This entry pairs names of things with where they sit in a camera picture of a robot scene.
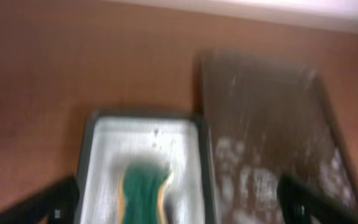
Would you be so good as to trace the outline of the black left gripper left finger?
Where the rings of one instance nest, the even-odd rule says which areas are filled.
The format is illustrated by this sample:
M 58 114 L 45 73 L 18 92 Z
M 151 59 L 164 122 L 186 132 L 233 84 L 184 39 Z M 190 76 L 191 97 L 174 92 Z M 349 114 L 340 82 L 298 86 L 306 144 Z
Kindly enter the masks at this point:
M 73 223 L 80 191 L 74 176 L 48 186 L 46 189 L 0 213 L 3 223 Z

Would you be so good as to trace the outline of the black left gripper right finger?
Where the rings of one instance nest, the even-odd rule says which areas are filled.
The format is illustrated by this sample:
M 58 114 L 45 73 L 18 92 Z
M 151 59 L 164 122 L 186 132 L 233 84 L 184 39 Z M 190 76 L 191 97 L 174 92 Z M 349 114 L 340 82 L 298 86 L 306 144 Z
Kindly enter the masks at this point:
M 312 189 L 299 178 L 282 174 L 277 186 L 278 201 L 286 224 L 358 224 L 358 212 Z

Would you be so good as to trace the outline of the green and yellow sponge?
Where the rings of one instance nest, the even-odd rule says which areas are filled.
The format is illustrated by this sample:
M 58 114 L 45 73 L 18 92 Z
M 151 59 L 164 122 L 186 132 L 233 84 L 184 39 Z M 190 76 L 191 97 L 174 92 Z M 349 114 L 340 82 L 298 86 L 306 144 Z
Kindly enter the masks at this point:
M 148 162 L 129 164 L 118 184 L 119 224 L 164 224 L 165 191 L 172 172 Z

